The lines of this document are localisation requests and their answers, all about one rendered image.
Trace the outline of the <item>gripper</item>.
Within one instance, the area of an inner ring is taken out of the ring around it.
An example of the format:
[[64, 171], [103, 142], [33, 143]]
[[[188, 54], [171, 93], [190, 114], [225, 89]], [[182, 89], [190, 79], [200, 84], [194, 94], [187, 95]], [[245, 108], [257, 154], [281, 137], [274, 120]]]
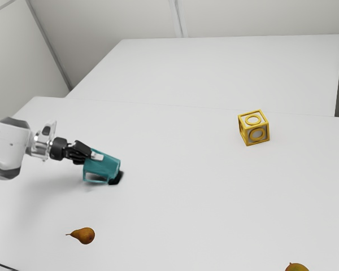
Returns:
[[104, 155], [93, 151], [80, 141], [68, 143], [65, 138], [55, 137], [50, 147], [50, 158], [57, 161], [61, 161], [64, 158], [73, 161], [85, 161], [86, 159], [102, 161]]

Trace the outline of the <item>teal faceted mug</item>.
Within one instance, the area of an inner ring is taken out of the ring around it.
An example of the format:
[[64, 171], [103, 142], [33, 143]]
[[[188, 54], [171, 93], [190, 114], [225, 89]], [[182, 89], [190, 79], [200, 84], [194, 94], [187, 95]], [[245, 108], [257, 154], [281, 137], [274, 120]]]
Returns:
[[82, 169], [83, 181], [117, 185], [122, 177], [120, 166], [119, 159], [92, 148]]

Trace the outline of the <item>brown pear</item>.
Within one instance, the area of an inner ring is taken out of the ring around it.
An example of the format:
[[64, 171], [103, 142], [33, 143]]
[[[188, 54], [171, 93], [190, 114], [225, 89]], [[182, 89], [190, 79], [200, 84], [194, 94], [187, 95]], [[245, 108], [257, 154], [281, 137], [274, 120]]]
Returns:
[[95, 231], [92, 228], [85, 227], [81, 229], [77, 229], [72, 231], [69, 235], [75, 239], [77, 239], [81, 244], [90, 244], [94, 241]]

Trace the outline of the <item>orange green fruit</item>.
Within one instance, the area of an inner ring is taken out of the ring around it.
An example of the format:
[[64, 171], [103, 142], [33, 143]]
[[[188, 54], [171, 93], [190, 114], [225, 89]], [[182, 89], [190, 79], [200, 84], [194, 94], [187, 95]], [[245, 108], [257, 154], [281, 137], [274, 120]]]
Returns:
[[309, 271], [309, 269], [300, 263], [289, 263], [289, 265], [285, 268], [285, 271]]

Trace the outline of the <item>yellow frame cube with rings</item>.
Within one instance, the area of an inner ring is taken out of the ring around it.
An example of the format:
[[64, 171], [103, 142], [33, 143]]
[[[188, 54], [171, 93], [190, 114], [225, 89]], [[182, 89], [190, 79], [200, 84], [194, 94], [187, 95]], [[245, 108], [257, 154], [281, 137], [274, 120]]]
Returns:
[[237, 116], [240, 135], [246, 146], [270, 140], [270, 126], [261, 109]]

